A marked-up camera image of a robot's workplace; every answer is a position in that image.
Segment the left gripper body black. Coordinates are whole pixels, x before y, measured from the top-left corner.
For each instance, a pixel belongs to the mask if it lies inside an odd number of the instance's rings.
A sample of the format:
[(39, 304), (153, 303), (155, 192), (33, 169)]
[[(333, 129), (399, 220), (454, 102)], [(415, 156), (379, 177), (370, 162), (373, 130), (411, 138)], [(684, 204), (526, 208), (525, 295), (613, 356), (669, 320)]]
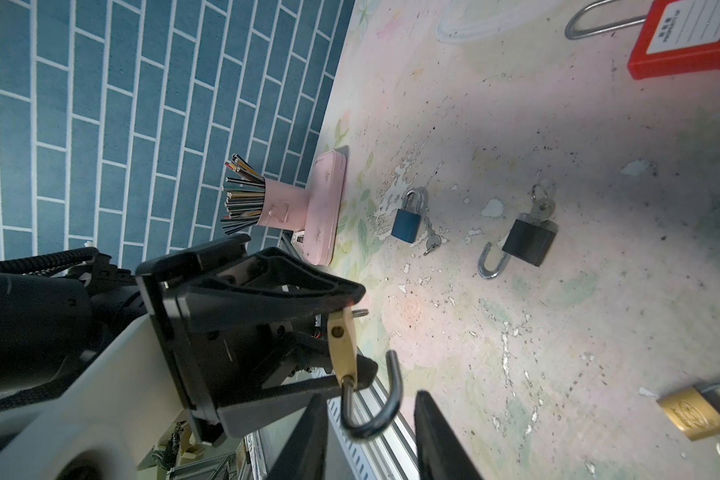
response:
[(217, 416), (220, 402), (232, 395), (254, 369), (278, 347), (308, 347), (312, 320), (282, 322), (231, 331), (193, 334), (162, 305), (162, 292), (193, 276), (248, 254), (247, 235), (215, 240), (147, 261), (137, 268), (137, 283), (165, 353), (187, 420), (197, 439), (218, 444), (225, 433)]

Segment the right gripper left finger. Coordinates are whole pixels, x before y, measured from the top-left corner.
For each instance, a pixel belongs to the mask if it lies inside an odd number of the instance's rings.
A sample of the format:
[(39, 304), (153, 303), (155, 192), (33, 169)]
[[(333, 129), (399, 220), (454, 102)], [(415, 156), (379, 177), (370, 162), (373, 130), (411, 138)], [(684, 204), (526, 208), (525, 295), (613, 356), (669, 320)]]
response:
[(314, 395), (284, 445), (267, 480), (322, 480), (327, 452), (326, 399)]

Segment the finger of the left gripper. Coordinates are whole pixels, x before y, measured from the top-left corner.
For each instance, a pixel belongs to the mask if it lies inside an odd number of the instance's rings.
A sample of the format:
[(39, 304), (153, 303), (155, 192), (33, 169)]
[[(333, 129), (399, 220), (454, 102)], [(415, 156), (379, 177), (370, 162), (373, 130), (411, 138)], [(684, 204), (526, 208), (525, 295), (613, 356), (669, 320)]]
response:
[(162, 292), (167, 317), (193, 334), (306, 322), (359, 303), (366, 288), (271, 247), (193, 276)]
[(278, 347), (254, 369), (216, 409), (226, 434), (242, 438), (308, 405), (313, 397), (333, 399), (341, 394), (334, 376), (287, 383), (299, 367), (330, 367), (326, 347)]

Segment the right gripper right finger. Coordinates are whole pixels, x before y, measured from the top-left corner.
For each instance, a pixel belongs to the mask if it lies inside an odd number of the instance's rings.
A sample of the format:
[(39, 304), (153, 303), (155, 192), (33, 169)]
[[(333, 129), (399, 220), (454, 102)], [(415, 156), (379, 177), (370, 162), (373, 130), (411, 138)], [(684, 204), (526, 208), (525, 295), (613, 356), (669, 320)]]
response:
[(482, 479), (427, 391), (416, 394), (414, 424), (421, 479)]

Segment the large brass padlock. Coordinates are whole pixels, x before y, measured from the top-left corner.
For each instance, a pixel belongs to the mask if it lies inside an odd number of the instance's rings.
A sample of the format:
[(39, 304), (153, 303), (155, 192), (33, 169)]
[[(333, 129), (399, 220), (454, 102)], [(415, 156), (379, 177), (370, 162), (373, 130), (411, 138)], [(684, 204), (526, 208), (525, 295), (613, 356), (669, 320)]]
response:
[(394, 422), (403, 399), (403, 379), (396, 352), (387, 351), (385, 358), (390, 389), (386, 403), (368, 422), (357, 424), (353, 421), (353, 394), (360, 385), (354, 320), (355, 311), (351, 307), (331, 312), (327, 320), (328, 346), (333, 372), (341, 387), (342, 428), (353, 440), (370, 441)]

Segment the blue padlock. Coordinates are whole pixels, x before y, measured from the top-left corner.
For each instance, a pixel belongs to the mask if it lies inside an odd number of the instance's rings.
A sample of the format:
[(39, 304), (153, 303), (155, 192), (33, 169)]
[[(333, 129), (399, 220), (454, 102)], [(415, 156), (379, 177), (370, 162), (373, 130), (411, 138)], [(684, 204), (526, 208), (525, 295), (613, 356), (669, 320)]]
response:
[(426, 205), (427, 193), (424, 187), (408, 190), (397, 209), (391, 229), (391, 236), (408, 244), (413, 244), (418, 236), (422, 222), (422, 209)]

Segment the silver key of blue padlock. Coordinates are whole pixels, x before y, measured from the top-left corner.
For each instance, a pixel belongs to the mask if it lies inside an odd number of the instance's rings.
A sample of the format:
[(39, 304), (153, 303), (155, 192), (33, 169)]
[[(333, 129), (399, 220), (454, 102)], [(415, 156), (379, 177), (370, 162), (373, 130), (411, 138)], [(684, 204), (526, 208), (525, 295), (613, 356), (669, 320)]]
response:
[(428, 216), (426, 216), (424, 218), (424, 222), (425, 222), (425, 227), (426, 227), (426, 232), (427, 232), (424, 255), (427, 256), (440, 248), (440, 246), (442, 245), (442, 238), (434, 230), (431, 220), (429, 219)]

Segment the small brass padlock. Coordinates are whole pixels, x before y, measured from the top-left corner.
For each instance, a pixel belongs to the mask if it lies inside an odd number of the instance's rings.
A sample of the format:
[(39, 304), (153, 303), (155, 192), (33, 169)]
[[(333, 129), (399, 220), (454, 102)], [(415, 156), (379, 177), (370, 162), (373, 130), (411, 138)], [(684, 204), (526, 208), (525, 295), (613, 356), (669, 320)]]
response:
[(720, 456), (720, 379), (667, 394), (657, 404), (689, 441), (717, 438)]

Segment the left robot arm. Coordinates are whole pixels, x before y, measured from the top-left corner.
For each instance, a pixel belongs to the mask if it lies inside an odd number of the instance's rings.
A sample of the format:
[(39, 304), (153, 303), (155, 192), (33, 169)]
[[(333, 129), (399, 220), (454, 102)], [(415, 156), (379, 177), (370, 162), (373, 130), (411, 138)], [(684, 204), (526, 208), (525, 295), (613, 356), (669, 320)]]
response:
[(280, 470), (325, 458), (327, 402), (369, 387), (317, 328), (351, 332), (361, 284), (236, 234), (141, 264), (94, 248), (0, 261), (0, 479), (132, 479), (173, 423), (205, 445), (292, 413)]

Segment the black padlock with key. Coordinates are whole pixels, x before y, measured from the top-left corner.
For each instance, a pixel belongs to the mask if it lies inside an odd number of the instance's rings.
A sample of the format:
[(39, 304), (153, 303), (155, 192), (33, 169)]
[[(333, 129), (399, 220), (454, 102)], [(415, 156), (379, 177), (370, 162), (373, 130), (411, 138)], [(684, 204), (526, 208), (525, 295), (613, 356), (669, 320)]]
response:
[(493, 269), (485, 265), (492, 244), (488, 242), (477, 262), (477, 272), (485, 280), (497, 278), (511, 258), (540, 267), (551, 249), (559, 227), (551, 217), (556, 203), (548, 190), (537, 183), (531, 190), (532, 207), (529, 213), (520, 215), (514, 222), (503, 246), (502, 256)]

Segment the red padlock with key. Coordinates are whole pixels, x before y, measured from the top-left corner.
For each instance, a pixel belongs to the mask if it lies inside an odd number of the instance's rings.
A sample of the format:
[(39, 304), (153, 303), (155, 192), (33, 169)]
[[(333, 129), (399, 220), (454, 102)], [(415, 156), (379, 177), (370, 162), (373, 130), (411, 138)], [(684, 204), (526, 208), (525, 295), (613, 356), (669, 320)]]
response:
[(720, 0), (654, 1), (644, 16), (578, 27), (586, 13), (606, 4), (595, 1), (579, 10), (566, 25), (565, 37), (580, 40), (639, 26), (627, 62), (635, 80), (720, 70)]

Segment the pink pencil cup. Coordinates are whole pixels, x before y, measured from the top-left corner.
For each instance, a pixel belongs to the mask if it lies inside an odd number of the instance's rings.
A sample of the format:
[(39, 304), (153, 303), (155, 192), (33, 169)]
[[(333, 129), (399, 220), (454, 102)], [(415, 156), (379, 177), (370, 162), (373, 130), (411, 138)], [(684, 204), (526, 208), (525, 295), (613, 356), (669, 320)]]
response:
[(233, 173), (223, 188), (226, 215), (220, 224), (226, 235), (252, 226), (304, 229), (309, 200), (304, 188), (264, 177), (238, 154), (226, 160), (225, 167)]

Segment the pink pencil case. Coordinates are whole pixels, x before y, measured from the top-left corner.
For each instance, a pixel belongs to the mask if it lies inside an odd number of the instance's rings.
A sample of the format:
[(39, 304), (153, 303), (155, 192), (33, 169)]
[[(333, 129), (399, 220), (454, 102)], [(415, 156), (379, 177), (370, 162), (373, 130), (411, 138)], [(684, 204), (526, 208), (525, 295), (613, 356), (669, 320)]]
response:
[(336, 150), (319, 155), (313, 162), (303, 239), (304, 258), (312, 265), (326, 266), (332, 260), (346, 165), (346, 156)]

